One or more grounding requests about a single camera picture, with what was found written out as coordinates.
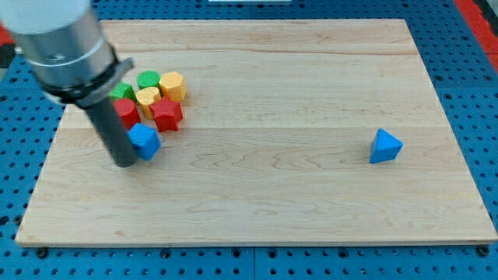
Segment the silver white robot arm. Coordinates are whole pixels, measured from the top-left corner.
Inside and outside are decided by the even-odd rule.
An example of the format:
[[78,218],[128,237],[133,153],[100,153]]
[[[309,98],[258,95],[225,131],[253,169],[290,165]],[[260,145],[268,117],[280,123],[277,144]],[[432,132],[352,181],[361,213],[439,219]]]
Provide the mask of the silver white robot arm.
[[1,23],[60,103],[91,107],[134,67],[118,59],[90,0],[1,0]]

